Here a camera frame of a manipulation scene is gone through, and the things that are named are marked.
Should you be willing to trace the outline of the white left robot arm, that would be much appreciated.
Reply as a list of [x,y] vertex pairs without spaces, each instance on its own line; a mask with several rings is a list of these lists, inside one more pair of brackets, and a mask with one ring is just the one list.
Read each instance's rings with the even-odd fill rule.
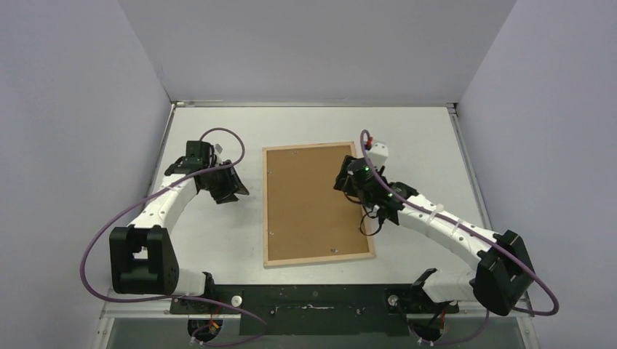
[[238,201],[249,191],[219,144],[192,140],[165,171],[159,195],[126,227],[109,236],[112,286],[118,294],[188,296],[199,313],[217,303],[211,273],[180,267],[170,238],[188,203],[207,191],[216,204]]

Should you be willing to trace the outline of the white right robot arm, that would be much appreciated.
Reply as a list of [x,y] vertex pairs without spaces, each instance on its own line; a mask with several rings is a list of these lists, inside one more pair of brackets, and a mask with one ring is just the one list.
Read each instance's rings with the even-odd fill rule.
[[334,189],[356,198],[382,225],[414,230],[463,260],[470,270],[448,273],[429,268],[413,283],[411,301],[422,312],[442,303],[477,301],[491,313],[508,315],[533,280],[525,243],[515,232],[475,227],[430,202],[403,182],[384,188],[363,158],[345,156]]

